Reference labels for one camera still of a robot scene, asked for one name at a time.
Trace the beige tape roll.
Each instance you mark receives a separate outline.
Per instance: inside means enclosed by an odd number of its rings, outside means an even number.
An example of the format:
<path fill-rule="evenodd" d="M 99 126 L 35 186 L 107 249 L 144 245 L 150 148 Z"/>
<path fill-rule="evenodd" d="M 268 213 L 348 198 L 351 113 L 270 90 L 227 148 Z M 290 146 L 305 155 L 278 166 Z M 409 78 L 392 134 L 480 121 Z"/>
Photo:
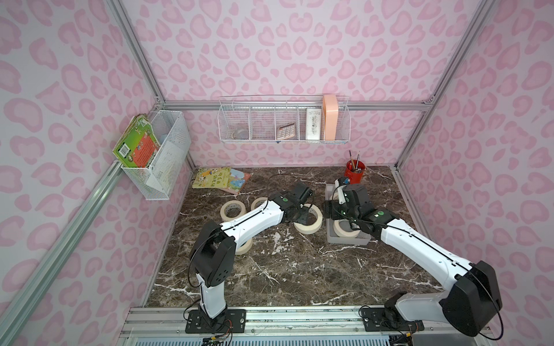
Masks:
<path fill-rule="evenodd" d="M 255 199 L 251 204 L 251 210 L 255 210 L 261 206 L 265 206 L 267 201 L 268 199 L 265 197 Z"/>
<path fill-rule="evenodd" d="M 226 202 L 220 209 L 220 216 L 223 222 L 235 220 L 246 214 L 246 207 L 239 200 L 231 200 Z"/>
<path fill-rule="evenodd" d="M 300 217 L 293 225 L 300 234 L 314 234 L 323 225 L 323 214 L 316 205 L 307 203 L 302 207 Z"/>
<path fill-rule="evenodd" d="M 333 230 L 340 238 L 353 239 L 360 234 L 360 229 L 353 229 L 351 223 L 346 219 L 334 220 Z"/>
<path fill-rule="evenodd" d="M 252 244 L 252 239 L 248 239 L 248 241 L 246 241 L 241 247 L 236 250 L 235 255 L 245 255 L 252 248 Z"/>

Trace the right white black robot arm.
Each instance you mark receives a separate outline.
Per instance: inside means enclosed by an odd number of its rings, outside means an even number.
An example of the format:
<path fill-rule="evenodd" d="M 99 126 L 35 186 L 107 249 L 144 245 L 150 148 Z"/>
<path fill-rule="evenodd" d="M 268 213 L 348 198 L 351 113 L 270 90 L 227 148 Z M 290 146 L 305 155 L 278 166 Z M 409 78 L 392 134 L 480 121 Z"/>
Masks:
<path fill-rule="evenodd" d="M 444 249 L 416 232 L 397 214 L 374 208 L 371 203 L 355 206 L 352 200 L 344 204 L 327 200 L 324 215 L 346 220 L 359 231 L 402 252 L 443 288 L 435 294 L 395 294 L 384 305 L 385 325 L 436 321 L 475 337 L 494 317 L 499 317 L 502 308 L 499 284 L 495 269 L 488 263 L 473 263 Z"/>

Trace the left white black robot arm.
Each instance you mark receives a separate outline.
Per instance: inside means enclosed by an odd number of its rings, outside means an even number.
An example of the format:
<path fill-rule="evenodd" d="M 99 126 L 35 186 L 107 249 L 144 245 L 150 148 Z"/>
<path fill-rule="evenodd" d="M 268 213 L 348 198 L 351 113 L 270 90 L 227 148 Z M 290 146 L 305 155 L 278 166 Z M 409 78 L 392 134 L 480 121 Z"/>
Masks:
<path fill-rule="evenodd" d="M 204 224 L 190 254 L 190 269 L 199 283 L 199 311 L 207 322 L 225 320 L 224 282 L 232 273 L 239 248 L 266 229 L 290 222 L 300 233 L 314 234 L 323 225 L 323 213 L 295 195 L 277 193 L 234 220 Z"/>

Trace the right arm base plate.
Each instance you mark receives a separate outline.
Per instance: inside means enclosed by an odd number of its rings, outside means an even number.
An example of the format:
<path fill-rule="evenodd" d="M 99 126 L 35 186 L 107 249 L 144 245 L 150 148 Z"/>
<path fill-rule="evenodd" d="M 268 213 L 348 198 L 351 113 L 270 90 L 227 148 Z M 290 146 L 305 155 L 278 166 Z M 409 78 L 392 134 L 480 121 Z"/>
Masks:
<path fill-rule="evenodd" d="M 361 306 L 359 317 L 366 332 L 409 332 L 424 331 L 421 320 L 406 321 L 394 308 Z"/>

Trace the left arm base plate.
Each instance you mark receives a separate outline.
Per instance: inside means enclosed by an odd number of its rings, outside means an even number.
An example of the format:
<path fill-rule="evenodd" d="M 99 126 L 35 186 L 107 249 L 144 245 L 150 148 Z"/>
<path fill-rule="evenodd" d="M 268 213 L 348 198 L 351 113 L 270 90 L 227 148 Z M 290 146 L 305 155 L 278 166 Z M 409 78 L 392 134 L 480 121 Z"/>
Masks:
<path fill-rule="evenodd" d="M 245 309 L 225 309 L 212 319 L 201 309 L 193 310 L 187 317 L 186 334 L 218 334 L 228 330 L 243 333 L 246 314 Z"/>

